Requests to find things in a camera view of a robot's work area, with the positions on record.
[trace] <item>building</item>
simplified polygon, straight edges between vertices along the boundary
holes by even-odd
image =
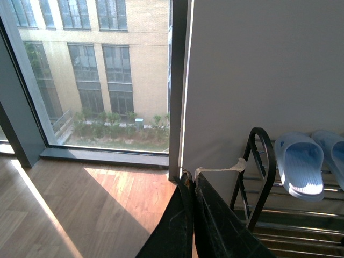
[[[82,110],[145,124],[168,113],[171,1],[8,1],[52,124]]]

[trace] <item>railing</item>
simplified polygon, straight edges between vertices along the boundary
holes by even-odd
[[[71,110],[68,109],[66,111],[66,113],[64,113],[62,115],[62,117],[60,117],[52,126],[53,126],[53,130],[54,133],[57,133],[65,124],[68,120],[70,120],[72,118],[71,115]]]

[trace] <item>slipper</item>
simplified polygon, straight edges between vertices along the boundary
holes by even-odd
[[[289,194],[311,202],[324,198],[324,153],[312,138],[301,132],[286,133],[276,140],[275,154],[282,184]]]
[[[312,134],[312,138],[324,151],[325,162],[344,190],[344,137],[330,131],[319,130]]]

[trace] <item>glass pane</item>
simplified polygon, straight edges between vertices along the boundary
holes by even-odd
[[[170,0],[8,3],[50,144],[168,152]]]
[[[43,14],[45,25],[47,27],[53,28],[54,27],[54,20],[53,20],[52,12],[50,10],[48,0],[39,0],[39,4],[40,4],[41,9],[42,9],[42,14]]]
[[[4,134],[4,131],[2,131],[1,127],[0,127],[0,141],[7,141],[6,135]]]

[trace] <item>window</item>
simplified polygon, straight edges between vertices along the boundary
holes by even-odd
[[[55,123],[63,112],[56,92],[43,44],[39,42],[24,42],[25,50],[30,61],[34,76],[41,92],[45,108],[51,123]]]
[[[0,141],[7,141],[6,135],[4,131],[2,131],[1,127],[0,127]]]
[[[127,29],[125,0],[97,0],[97,10],[100,28]]]
[[[129,112],[134,112],[129,48],[103,46],[103,52],[111,110],[125,120]]]
[[[83,110],[93,115],[104,111],[101,84],[93,46],[68,44]]]
[[[33,16],[29,0],[8,0],[14,14],[17,26],[36,27],[36,21]]]
[[[54,20],[53,20],[52,12],[50,10],[49,1],[48,0],[39,0],[39,4],[41,6],[45,26],[47,28],[53,28],[54,27]]]
[[[65,28],[91,28],[86,0],[59,0]]]

